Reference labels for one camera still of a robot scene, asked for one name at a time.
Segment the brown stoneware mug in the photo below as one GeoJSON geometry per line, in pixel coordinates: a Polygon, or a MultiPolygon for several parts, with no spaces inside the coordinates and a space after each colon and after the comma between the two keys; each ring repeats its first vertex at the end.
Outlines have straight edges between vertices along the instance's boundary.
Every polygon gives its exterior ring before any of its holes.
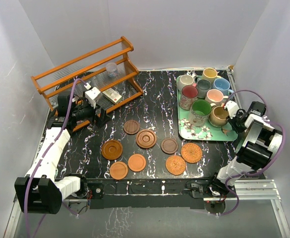
{"type": "Polygon", "coordinates": [[[214,127],[223,127],[228,123],[228,116],[228,111],[224,110],[222,106],[215,106],[209,115],[209,122],[214,127]]]}

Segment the dark walnut coaster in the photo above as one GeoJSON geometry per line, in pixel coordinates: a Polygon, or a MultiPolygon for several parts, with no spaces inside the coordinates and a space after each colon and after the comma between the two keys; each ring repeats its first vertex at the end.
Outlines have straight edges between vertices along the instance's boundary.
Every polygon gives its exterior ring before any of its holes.
{"type": "Polygon", "coordinates": [[[132,119],[128,120],[125,122],[123,130],[125,131],[125,133],[130,135],[136,134],[140,130],[140,124],[138,121],[132,119]]]}
{"type": "Polygon", "coordinates": [[[165,138],[161,142],[161,150],[166,154],[174,154],[178,150],[178,143],[175,139],[165,138]]]}

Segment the orange ringed wooden saucer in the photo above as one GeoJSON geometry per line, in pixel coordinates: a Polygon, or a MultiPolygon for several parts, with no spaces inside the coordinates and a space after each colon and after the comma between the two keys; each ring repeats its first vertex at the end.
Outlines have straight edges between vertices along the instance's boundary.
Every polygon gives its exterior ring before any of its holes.
{"type": "Polygon", "coordinates": [[[117,140],[109,140],[102,146],[102,156],[107,160],[118,159],[123,152],[122,144],[117,140]]]}

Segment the brown ringed wooden saucer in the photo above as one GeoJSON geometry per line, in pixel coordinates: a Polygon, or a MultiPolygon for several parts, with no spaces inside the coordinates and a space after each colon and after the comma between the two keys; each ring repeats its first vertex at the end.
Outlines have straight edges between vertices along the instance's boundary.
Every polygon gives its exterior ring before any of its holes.
{"type": "Polygon", "coordinates": [[[152,148],[157,142],[157,136],[154,131],[143,129],[136,135],[136,143],[139,147],[144,149],[152,148]]]}

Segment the green floral tray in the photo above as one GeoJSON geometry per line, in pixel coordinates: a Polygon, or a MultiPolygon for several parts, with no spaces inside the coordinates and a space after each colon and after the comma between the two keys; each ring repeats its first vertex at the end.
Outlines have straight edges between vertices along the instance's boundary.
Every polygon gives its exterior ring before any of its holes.
{"type": "Polygon", "coordinates": [[[209,119],[201,126],[196,126],[189,121],[190,110],[184,110],[180,107],[181,92],[177,91],[177,115],[178,130],[183,139],[186,140],[208,140],[208,141],[235,141],[237,133],[233,131],[231,125],[216,127],[213,126],[209,119]]]}

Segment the orange wooden shelf rack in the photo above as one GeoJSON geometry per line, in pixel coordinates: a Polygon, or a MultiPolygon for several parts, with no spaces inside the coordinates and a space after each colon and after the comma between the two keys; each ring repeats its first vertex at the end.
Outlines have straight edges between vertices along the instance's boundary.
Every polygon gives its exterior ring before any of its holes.
{"type": "MultiPolygon", "coordinates": [[[[70,99],[73,100],[77,96],[83,97],[83,93],[93,87],[97,87],[101,92],[112,88],[122,95],[118,104],[113,104],[103,94],[97,101],[109,114],[143,95],[142,88],[134,80],[139,71],[128,57],[128,52],[133,49],[131,42],[122,36],[31,79],[51,111],[58,107],[58,95],[61,93],[69,92],[70,99]],[[115,78],[109,77],[106,71],[106,64],[109,62],[117,64],[118,75],[115,78]]],[[[79,121],[74,132],[89,124],[91,123],[86,120],[79,121]]]]}

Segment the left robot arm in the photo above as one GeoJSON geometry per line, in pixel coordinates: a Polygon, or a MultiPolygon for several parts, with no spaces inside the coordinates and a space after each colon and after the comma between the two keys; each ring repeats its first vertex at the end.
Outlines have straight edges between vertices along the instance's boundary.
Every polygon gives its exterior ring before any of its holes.
{"type": "Polygon", "coordinates": [[[74,194],[82,198],[88,185],[81,176],[66,176],[56,181],[60,157],[79,121],[102,127],[110,117],[97,100],[101,93],[88,90],[83,97],[70,99],[70,93],[58,95],[58,107],[48,118],[44,142],[37,158],[24,177],[18,177],[14,187],[19,205],[24,213],[56,214],[64,199],[74,194]]]}

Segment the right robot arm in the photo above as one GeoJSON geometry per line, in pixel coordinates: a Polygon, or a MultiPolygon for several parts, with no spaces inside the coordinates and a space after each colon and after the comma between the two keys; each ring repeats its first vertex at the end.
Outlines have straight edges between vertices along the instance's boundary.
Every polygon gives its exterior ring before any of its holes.
{"type": "Polygon", "coordinates": [[[227,195],[242,176],[264,169],[276,155],[283,138],[282,132],[269,124],[264,103],[253,101],[246,111],[236,102],[228,101],[223,109],[229,113],[228,123],[240,141],[234,158],[207,184],[208,193],[214,197],[227,195]]]}

